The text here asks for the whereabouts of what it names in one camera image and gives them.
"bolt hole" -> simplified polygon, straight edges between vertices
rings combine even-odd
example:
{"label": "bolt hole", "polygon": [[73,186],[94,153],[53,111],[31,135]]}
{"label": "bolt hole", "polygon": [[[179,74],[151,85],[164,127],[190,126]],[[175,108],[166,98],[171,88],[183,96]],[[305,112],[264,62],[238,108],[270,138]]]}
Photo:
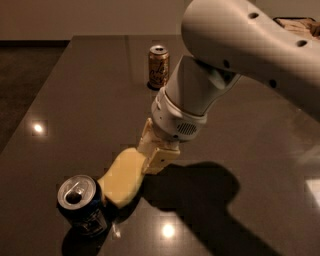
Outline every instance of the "bolt hole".
{"label": "bolt hole", "polygon": [[299,40],[299,41],[297,42],[297,46],[298,46],[298,47],[303,47],[303,46],[305,46],[307,43],[308,43],[308,42],[307,42],[306,40]]}
{"label": "bolt hole", "polygon": [[70,192],[66,196],[66,200],[69,204],[77,204],[81,201],[81,199],[82,199],[82,196],[74,191]]}
{"label": "bolt hole", "polygon": [[230,68],[230,63],[229,63],[229,61],[224,60],[224,61],[223,61],[223,66],[224,66],[225,68]]}
{"label": "bolt hole", "polygon": [[277,87],[277,81],[271,79],[271,80],[269,81],[269,85],[270,85],[272,88],[276,88],[276,87]]}
{"label": "bolt hole", "polygon": [[256,12],[252,12],[248,15],[249,19],[255,19],[257,17],[259,17],[259,13],[256,13]]}

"table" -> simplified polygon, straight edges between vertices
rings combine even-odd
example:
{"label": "table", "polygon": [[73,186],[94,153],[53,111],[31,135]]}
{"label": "table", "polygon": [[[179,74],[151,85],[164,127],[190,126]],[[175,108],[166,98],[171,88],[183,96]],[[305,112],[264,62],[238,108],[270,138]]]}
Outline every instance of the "table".
{"label": "table", "polygon": [[[188,54],[180,36],[71,40],[0,156],[0,254],[318,255],[319,123],[247,77],[174,164],[145,177],[108,234],[70,231],[57,190],[74,175],[101,177],[137,145],[156,95],[146,83],[157,43],[169,48],[171,72]],[[43,136],[32,131],[38,121]]]}

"can pull tab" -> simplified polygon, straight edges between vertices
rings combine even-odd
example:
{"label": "can pull tab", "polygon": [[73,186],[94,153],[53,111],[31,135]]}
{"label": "can pull tab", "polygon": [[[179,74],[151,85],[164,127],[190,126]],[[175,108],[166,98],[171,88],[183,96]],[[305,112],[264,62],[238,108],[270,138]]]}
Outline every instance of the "can pull tab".
{"label": "can pull tab", "polygon": [[65,194],[66,202],[68,202],[69,204],[79,203],[84,197],[84,194],[86,193],[87,189],[88,183],[86,181],[76,182],[76,184],[74,184],[72,188],[69,189]]}

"brown can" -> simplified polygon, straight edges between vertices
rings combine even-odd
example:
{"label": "brown can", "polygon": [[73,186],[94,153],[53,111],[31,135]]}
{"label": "brown can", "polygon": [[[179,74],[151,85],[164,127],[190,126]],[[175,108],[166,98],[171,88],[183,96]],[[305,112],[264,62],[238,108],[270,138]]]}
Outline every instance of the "brown can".
{"label": "brown can", "polygon": [[169,79],[169,52],[162,45],[154,45],[149,51],[149,82],[151,89],[159,90]]}

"aluminum can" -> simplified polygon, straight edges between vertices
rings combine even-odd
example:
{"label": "aluminum can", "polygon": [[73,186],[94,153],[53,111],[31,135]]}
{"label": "aluminum can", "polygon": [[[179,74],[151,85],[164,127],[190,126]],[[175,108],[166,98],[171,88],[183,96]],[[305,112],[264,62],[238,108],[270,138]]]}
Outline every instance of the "aluminum can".
{"label": "aluminum can", "polygon": [[162,45],[154,45],[149,51],[149,82],[151,89],[159,90],[169,79],[169,51]]}
{"label": "aluminum can", "polygon": [[81,235],[94,237],[111,227],[105,215],[106,199],[89,176],[66,180],[58,191],[58,209]]}

